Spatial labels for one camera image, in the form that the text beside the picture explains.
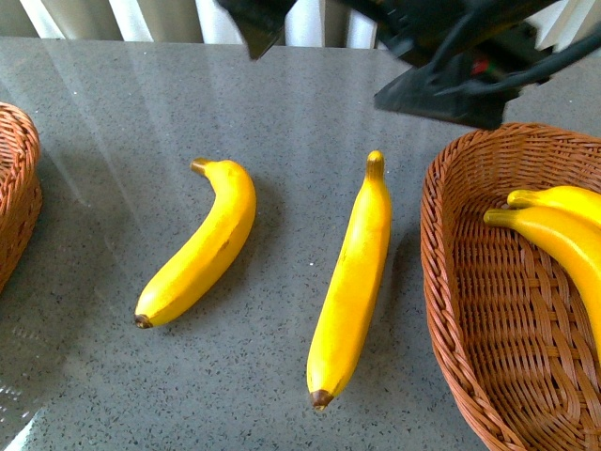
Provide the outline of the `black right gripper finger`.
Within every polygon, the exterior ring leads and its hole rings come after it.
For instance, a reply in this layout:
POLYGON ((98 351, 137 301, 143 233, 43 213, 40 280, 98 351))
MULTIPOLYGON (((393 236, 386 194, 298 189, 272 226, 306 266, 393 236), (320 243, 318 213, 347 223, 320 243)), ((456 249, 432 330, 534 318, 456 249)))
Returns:
POLYGON ((285 17, 295 5, 286 0, 218 0, 234 21, 249 57, 261 58, 281 37, 285 17))

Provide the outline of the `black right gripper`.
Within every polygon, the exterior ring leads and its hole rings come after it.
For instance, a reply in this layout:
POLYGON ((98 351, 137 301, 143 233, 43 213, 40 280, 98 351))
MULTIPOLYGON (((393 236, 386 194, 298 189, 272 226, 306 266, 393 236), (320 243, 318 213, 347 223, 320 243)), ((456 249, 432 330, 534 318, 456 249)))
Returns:
POLYGON ((455 92, 468 82, 503 87, 548 80, 557 70, 550 51, 535 49, 525 20, 548 1, 347 1, 373 20, 377 37, 412 68, 374 97, 378 110, 483 130, 499 128, 501 94, 455 92))

